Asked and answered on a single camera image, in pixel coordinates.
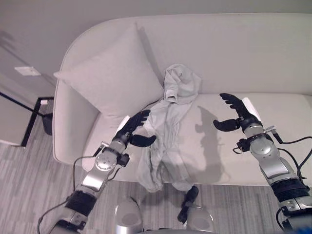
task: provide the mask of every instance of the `sofa backrest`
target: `sofa backrest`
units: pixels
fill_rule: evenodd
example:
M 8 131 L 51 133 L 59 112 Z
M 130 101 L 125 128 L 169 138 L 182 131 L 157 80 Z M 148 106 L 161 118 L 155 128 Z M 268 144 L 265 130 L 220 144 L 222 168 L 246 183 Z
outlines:
M 136 22 L 148 59 L 164 70 L 182 63 L 203 78 L 201 93 L 312 94 L 311 14 L 196 14 L 115 19 L 78 37 L 70 67 L 105 49 Z

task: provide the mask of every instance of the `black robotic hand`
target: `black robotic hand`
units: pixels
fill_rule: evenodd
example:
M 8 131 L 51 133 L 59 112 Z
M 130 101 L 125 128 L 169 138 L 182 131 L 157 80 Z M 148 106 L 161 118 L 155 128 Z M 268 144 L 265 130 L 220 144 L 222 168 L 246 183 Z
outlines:
M 218 120 L 214 120 L 214 126 L 221 131 L 229 132 L 242 127 L 244 131 L 248 125 L 251 123 L 259 123 L 261 122 L 252 115 L 246 108 L 245 104 L 242 100 L 237 98 L 232 94 L 222 93 L 220 94 L 223 100 L 225 100 L 226 104 L 230 104 L 230 108 L 235 109 L 238 117 L 237 119 L 228 119 L 223 122 L 219 122 Z
M 147 120 L 150 112 L 150 110 L 144 110 L 132 116 L 123 128 L 116 133 L 113 140 L 117 138 L 122 140 L 126 147 L 128 143 L 137 147 L 147 147 L 152 145 L 156 140 L 156 136 L 145 137 L 141 135 L 132 135 L 133 131 L 137 129 L 138 126 L 142 126 L 144 124 L 144 121 Z

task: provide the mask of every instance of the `wire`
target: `wire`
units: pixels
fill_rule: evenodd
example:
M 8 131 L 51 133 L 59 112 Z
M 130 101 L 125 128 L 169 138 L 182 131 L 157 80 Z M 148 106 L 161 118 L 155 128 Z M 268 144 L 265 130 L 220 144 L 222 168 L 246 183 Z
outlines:
M 278 149 L 286 152 L 292 158 L 294 164 L 296 165 L 296 169 L 298 170 L 299 169 L 299 165 L 298 165 L 297 160 L 294 158 L 294 156 L 288 150 L 285 150 L 285 149 L 282 149 L 282 148 L 278 148 Z
M 95 156 L 93 155 L 93 156 L 79 157 L 79 158 L 77 158 L 77 159 L 74 161 L 74 164 L 73 164 L 73 192 L 76 190 L 76 183 L 75 183 L 75 168 L 76 168 L 76 163 L 77 163 L 80 159 L 89 158 L 89 157 L 95 157 Z
M 299 176 L 301 182 L 302 182 L 302 175 L 301 175 L 301 171 L 299 169 L 299 165 L 298 165 L 298 162 L 297 160 L 294 158 L 294 156 L 288 151 L 288 150 L 285 150 L 285 149 L 282 149 L 282 148 L 278 148 L 279 150 L 282 150 L 284 152 L 286 152 L 293 160 L 295 166 L 296 166 L 296 169 L 297 169 L 297 175 Z
M 98 147 L 98 149 L 96 150 L 96 152 L 93 154 L 93 156 L 84 156 L 84 157 L 79 157 L 77 158 L 75 161 L 74 161 L 74 164 L 73 164 L 73 192 L 76 190 L 76 183 L 75 183 L 75 168 L 76 168 L 76 163 L 80 160 L 80 159 L 83 159 L 83 158 L 89 158 L 89 157 L 96 157 L 98 155 L 98 153 L 102 150 L 103 147 Z M 49 210 L 47 210 L 39 219 L 38 219 L 38 224 L 37 224 L 37 233 L 40 234 L 40 224 L 43 220 L 43 218 L 49 213 L 51 212 L 52 210 L 56 209 L 57 207 L 60 207 L 61 205 L 65 204 L 71 197 L 72 195 L 68 196 L 66 198 L 66 200 L 62 203 L 60 203 L 59 205 L 56 205 L 52 208 L 50 208 Z
M 277 221 L 277 224 L 279 225 L 279 227 L 284 231 L 283 226 L 281 225 L 281 223 L 280 223 L 279 220 L 278 220 L 278 215 L 279 215 L 279 213 L 280 213 L 281 211 L 282 211 L 281 208 L 279 208 L 278 211 L 276 212 L 275 218 L 276 218 L 276 221 Z
M 312 155 L 312 149 L 310 150 L 310 152 L 308 153 L 306 158 L 302 161 L 302 163 L 299 165 L 299 170 L 301 170 L 302 166 L 308 161 L 308 159 L 311 157 L 311 155 Z
M 41 224 L 43 218 L 44 218 L 49 212 L 51 212 L 52 210 L 54 210 L 54 209 L 60 207 L 61 205 L 65 204 L 65 203 L 69 200 L 70 197 L 71 197 L 71 195 L 68 196 L 67 199 L 66 199 L 64 202 L 62 202 L 62 203 L 60 203 L 60 204 L 58 204 L 58 205 L 56 205 L 56 206 L 50 208 L 50 209 L 47 210 L 46 212 L 44 212 L 44 214 L 38 219 L 37 234 L 40 234 L 40 224 Z
M 108 179 L 107 181 L 113 180 L 121 168 L 122 168 L 122 167 L 119 167 L 119 168 L 116 170 L 114 176 L 113 176 L 112 178 Z
M 290 141 L 290 142 L 283 142 L 283 140 L 280 138 L 280 136 L 278 135 L 278 133 L 275 133 L 273 134 L 273 136 L 278 140 L 278 142 L 280 144 L 294 144 L 294 143 L 297 143 L 297 142 L 300 142 L 300 141 L 303 141 L 303 140 L 306 140 L 306 139 L 312 139 L 312 136 L 306 136 L 306 137 L 303 137 L 301 139 L 298 139 L 298 140 L 294 140 L 294 141 Z M 295 165 L 296 165 L 296 168 L 297 168 L 297 175 L 298 177 L 300 178 L 301 182 L 302 179 L 304 179 L 304 177 L 302 177 L 302 174 L 301 174 L 301 168 L 303 167 L 303 165 L 308 161 L 308 159 L 311 157 L 312 155 L 312 149 L 310 150 L 310 152 L 308 153 L 308 155 L 305 157 L 305 159 L 302 161 L 302 163 L 300 165 L 298 165 L 297 161 L 295 160 L 295 158 L 292 156 L 292 154 L 290 152 L 288 152 L 287 150 L 285 149 L 280 149 L 278 148 L 279 150 L 282 150 L 282 151 L 285 151 L 286 153 L 289 154 L 289 156 L 293 159 L 293 161 L 295 162 Z
M 303 137 L 299 140 L 294 140 L 294 141 L 290 141 L 290 142 L 283 142 L 282 144 L 286 144 L 286 145 L 287 144 L 294 144 L 294 143 L 297 143 L 297 142 L 300 142 L 300 141 L 306 140 L 306 139 L 312 139 L 312 136 L 306 136 L 306 137 Z

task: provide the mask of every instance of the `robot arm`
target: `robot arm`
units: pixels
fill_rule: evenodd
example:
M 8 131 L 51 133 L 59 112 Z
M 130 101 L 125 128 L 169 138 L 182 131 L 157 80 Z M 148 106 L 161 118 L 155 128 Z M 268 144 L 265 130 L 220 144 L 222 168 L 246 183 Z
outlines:
M 247 139 L 241 139 L 236 149 L 239 148 L 242 152 L 250 151 L 258 160 L 263 176 L 277 197 L 281 211 L 287 217 L 283 222 L 284 228 L 312 228 L 312 196 L 308 193 L 309 188 L 303 184 L 287 160 L 280 156 L 279 150 L 267 134 L 273 131 L 275 136 L 275 129 L 263 129 L 258 112 L 247 98 L 240 100 L 230 94 L 220 96 L 236 110 L 239 118 L 223 122 L 214 120 L 214 126 L 226 132 L 242 127 Z
M 150 110 L 145 110 L 129 118 L 109 145 L 101 144 L 98 151 L 103 150 L 97 156 L 93 168 L 77 186 L 73 194 L 67 198 L 60 215 L 44 232 L 45 234 L 79 234 L 84 229 L 88 215 L 105 188 L 108 178 L 113 173 L 116 165 L 127 165 L 129 155 L 123 152 L 128 143 L 138 147 L 146 147 L 156 140 L 156 136 L 144 137 L 132 134 L 138 126 L 143 125 L 149 113 Z

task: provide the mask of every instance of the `gray carpet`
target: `gray carpet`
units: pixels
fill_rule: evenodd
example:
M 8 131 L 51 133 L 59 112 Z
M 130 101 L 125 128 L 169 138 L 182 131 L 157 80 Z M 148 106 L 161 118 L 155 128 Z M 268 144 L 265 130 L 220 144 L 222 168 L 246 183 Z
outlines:
M 82 179 L 83 171 L 79 168 L 77 172 L 77 180 Z M 71 167 L 53 159 L 52 137 L 45 134 L 38 117 L 26 148 L 0 145 L 0 233 L 36 233 L 40 215 L 71 193 L 71 181 Z M 277 201 L 269 187 L 198 187 L 196 202 L 209 210 L 218 233 L 280 233 L 275 222 Z M 176 217 L 184 194 L 170 184 L 149 194 L 137 183 L 111 181 L 83 233 L 114 233 L 114 209 L 125 196 L 138 201 L 145 229 L 182 228 Z M 56 212 L 44 219 L 43 229 Z

